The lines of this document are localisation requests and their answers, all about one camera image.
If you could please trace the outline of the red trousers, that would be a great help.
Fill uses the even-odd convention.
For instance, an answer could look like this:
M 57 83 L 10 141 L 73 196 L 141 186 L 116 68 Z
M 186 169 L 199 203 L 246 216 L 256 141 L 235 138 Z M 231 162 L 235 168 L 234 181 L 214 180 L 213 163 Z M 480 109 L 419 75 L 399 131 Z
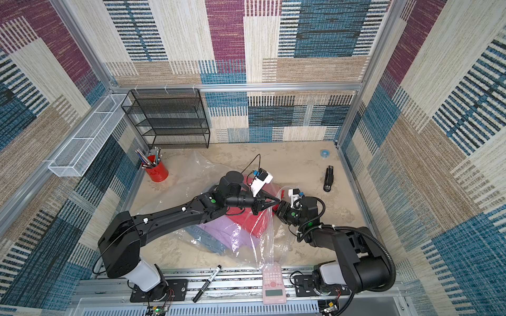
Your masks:
M 253 215 L 250 209 L 239 208 L 239 197 L 247 194 L 252 195 L 251 189 L 246 184 L 241 184 L 241 191 L 238 196 L 229 196 L 227 198 L 226 216 L 240 225 L 248 233 L 259 238 L 267 228 L 266 215 L 264 211 L 260 212 L 258 215 Z

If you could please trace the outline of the clear plastic vacuum bag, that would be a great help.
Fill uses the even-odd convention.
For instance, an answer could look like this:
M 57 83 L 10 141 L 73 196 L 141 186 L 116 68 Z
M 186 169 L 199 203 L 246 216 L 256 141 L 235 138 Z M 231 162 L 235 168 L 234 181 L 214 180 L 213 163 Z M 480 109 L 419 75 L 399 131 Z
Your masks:
M 163 182 L 153 182 L 144 176 L 130 214 L 145 215 L 184 204 L 193 197 L 209 190 L 231 169 L 208 161 L 195 151 L 172 156 L 165 164 L 169 176 Z M 191 243 L 184 229 L 176 230 L 150 242 L 141 250 L 142 257 L 159 265 L 163 270 L 176 268 L 252 267 L 262 269 L 272 263 L 281 263 L 291 248 L 294 237 L 274 214 L 264 211 L 267 228 L 259 237 L 255 248 L 243 247 L 238 252 L 226 249 L 217 255 Z M 228 216 L 218 218 L 220 221 Z

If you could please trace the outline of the lilac trousers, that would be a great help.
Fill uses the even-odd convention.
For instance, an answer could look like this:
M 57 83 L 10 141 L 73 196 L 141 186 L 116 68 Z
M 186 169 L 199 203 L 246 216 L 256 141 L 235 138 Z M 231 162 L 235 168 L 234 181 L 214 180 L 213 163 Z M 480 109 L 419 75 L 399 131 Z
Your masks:
M 217 223 L 209 222 L 200 224 L 199 227 L 234 252 L 238 252 L 243 247 L 255 248 L 260 243 L 257 237 L 228 219 L 223 221 L 217 219 Z

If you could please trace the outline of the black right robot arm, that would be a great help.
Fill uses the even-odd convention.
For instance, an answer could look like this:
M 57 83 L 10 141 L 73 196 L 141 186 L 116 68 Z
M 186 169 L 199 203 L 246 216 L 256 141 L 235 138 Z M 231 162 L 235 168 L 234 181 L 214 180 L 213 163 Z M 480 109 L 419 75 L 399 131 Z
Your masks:
M 293 204 L 281 201 L 274 209 L 283 224 L 297 228 L 297 242 L 335 252 L 341 274 L 352 292 L 389 290 L 397 273 L 386 247 L 366 227 L 322 223 L 325 211 L 324 201 L 312 196 L 304 196 Z

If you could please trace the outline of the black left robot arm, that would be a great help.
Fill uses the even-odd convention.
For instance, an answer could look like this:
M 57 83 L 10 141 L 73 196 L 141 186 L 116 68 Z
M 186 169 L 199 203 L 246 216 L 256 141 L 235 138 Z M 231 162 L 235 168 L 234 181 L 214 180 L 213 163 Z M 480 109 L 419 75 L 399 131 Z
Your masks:
M 116 215 L 98 241 L 105 274 L 125 278 L 153 300 L 161 300 L 168 285 L 158 266 L 140 256 L 150 242 L 187 226 L 205 224 L 228 214 L 230 208 L 250 209 L 255 215 L 280 203 L 262 188 L 244 183 L 238 171 L 229 171 L 218 184 L 185 204 L 155 213 Z

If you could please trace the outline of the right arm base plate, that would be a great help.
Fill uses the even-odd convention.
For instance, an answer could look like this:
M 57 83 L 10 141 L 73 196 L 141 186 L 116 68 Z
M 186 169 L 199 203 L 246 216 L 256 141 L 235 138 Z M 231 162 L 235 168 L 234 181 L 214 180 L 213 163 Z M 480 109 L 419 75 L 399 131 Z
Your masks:
M 291 277 L 291 282 L 294 285 L 296 297 L 311 297 L 311 296 L 349 296 L 351 291 L 342 284 L 336 284 L 328 291 L 317 290 L 314 282 L 309 275 L 297 274 Z

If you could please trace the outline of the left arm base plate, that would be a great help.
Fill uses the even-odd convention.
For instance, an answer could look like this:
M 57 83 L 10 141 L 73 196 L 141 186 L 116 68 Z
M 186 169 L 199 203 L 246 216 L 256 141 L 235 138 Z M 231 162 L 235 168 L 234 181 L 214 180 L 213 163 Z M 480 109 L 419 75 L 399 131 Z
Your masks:
M 162 285 L 156 286 L 148 292 L 143 292 L 135 284 L 129 301 L 130 303 L 182 302 L 186 298 L 187 287 L 187 279 L 166 279 Z

